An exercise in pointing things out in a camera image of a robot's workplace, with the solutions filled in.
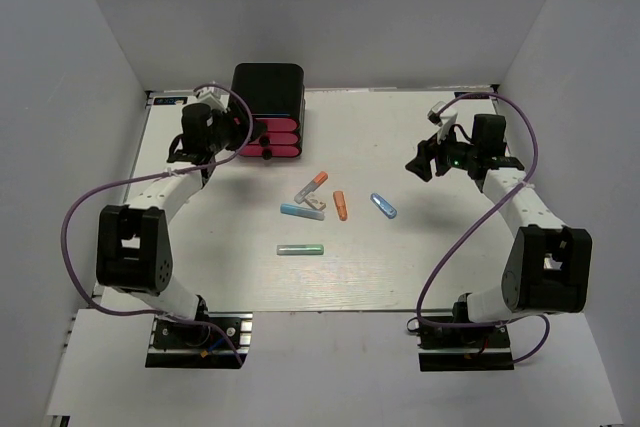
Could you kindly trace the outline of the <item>black drawer cabinet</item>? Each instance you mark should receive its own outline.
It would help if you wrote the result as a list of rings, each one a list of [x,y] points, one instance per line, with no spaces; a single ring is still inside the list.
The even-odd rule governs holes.
[[[296,119],[294,131],[302,154],[305,120],[304,70],[291,63],[241,63],[235,67],[231,90],[248,104],[255,117]]]

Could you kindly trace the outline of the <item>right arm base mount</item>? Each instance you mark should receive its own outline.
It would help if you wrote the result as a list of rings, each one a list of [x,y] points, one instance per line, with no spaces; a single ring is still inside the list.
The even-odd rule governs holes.
[[[407,330],[418,339],[421,372],[489,372],[514,369],[505,327],[452,329],[410,319]]]

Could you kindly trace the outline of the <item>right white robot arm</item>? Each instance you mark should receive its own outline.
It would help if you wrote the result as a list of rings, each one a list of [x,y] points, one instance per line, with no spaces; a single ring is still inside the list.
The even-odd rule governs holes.
[[[537,195],[523,164],[506,153],[506,120],[478,114],[471,136],[458,140],[455,114],[432,114],[438,131],[418,145],[406,168],[423,181],[465,171],[514,238],[498,283],[465,293],[448,322],[453,337],[472,346],[489,327],[536,314],[578,313],[586,304],[592,238],[554,215]]]

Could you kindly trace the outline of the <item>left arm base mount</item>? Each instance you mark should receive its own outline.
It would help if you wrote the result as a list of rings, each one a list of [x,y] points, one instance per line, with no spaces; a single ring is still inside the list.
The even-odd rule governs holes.
[[[224,331],[244,362],[251,344],[253,314],[208,313],[208,318]],[[159,318],[152,325],[145,367],[229,370],[240,369],[241,365],[222,335],[211,327],[187,326]]]

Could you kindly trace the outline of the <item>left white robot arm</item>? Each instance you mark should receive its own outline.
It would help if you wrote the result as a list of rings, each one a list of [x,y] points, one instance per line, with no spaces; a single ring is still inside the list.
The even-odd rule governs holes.
[[[205,101],[186,105],[162,176],[128,203],[108,205],[99,215],[98,283],[143,301],[156,315],[177,319],[177,334],[191,346],[209,339],[212,324],[202,314],[202,297],[173,275],[169,224],[226,162],[216,156],[238,155],[259,132],[243,100],[231,98],[226,107]]]

